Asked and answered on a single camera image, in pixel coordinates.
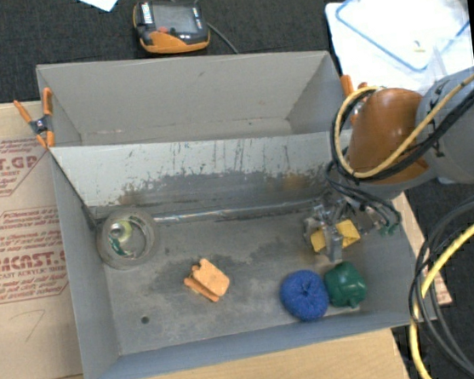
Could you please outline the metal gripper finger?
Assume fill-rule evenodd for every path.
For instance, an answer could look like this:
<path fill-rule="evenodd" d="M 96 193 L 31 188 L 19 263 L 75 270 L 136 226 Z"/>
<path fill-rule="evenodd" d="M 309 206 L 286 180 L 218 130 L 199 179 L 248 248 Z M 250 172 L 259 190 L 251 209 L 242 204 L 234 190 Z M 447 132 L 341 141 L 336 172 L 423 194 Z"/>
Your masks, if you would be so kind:
<path fill-rule="evenodd" d="M 318 220 L 317 218 L 313 218 L 312 216 L 309 216 L 308 218 L 304 219 L 303 228 L 304 228 L 304 232 L 303 232 L 304 239 L 308 244 L 311 244 L 311 236 L 317 230 L 322 229 L 322 222 Z"/>
<path fill-rule="evenodd" d="M 342 235 L 335 227 L 325 227 L 323 229 L 324 239 L 326 240 L 326 256 L 329 261 L 340 261 L 342 259 Z"/>

